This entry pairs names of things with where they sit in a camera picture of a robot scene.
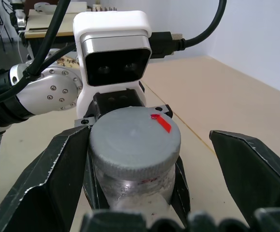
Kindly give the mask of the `clear jar with white contents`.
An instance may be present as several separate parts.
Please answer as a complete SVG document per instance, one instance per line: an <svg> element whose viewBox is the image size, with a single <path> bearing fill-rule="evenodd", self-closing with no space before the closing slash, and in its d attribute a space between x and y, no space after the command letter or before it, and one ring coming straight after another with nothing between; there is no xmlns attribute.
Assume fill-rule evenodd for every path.
<svg viewBox="0 0 280 232"><path fill-rule="evenodd" d="M149 217L165 216L174 190L175 166L157 177L144 180L122 180L96 168L97 180L110 209L137 210Z"/></svg>

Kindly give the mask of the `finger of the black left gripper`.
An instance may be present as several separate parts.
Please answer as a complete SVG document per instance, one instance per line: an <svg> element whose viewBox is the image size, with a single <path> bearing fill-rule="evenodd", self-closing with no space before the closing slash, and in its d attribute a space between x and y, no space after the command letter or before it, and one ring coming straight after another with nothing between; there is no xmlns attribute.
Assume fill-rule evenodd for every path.
<svg viewBox="0 0 280 232"><path fill-rule="evenodd" d="M110 208L96 177L95 167L89 152L86 155L83 189L92 210Z"/></svg>
<svg viewBox="0 0 280 232"><path fill-rule="evenodd" d="M191 211L190 193L186 181L183 161L178 158L175 163L175 184L170 201L183 226L187 226L187 216Z"/></svg>

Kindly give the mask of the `light wooden background table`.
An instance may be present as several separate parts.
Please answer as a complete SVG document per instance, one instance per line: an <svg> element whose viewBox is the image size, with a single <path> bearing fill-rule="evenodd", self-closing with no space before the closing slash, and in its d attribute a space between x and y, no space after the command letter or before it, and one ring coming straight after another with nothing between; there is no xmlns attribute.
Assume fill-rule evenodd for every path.
<svg viewBox="0 0 280 232"><path fill-rule="evenodd" d="M64 16L56 35L57 37L73 36L73 20L75 16L76 14L66 14ZM31 9L28 14L25 38L44 38L52 17L52 14L42 14Z"/></svg>

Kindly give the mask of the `grey screw lid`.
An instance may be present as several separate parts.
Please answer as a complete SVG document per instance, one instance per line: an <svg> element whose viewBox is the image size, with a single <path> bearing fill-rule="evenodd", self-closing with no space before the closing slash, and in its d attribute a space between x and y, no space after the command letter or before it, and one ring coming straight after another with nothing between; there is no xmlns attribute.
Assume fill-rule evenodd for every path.
<svg viewBox="0 0 280 232"><path fill-rule="evenodd" d="M123 180L157 177L176 162L181 146L177 124L153 108L127 107L102 116L89 137L94 164Z"/></svg>

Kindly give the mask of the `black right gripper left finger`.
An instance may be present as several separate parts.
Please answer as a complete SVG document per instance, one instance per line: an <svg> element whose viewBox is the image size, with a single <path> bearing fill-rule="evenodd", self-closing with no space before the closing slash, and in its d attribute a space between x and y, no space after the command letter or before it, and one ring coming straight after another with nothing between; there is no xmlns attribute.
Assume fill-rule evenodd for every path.
<svg viewBox="0 0 280 232"><path fill-rule="evenodd" d="M0 203L0 232L70 232L81 195L90 128L56 135Z"/></svg>

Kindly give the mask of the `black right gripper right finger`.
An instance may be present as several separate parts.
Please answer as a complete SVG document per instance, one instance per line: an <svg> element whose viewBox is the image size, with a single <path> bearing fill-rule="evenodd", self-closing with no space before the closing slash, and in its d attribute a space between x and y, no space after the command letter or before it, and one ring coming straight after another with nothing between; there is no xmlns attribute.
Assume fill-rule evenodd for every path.
<svg viewBox="0 0 280 232"><path fill-rule="evenodd" d="M257 138L212 130L213 144L230 195L251 225L259 208L280 208L280 157Z"/></svg>

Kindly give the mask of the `patterned wooden board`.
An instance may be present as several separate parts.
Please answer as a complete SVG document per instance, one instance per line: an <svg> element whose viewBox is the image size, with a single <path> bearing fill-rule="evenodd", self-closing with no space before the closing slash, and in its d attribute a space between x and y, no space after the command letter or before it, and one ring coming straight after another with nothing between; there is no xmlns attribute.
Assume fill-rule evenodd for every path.
<svg viewBox="0 0 280 232"><path fill-rule="evenodd" d="M68 56L62 56L59 58L56 63L60 66L66 67L66 68L73 68L73 69L79 69L79 61L77 58L71 58Z"/></svg>

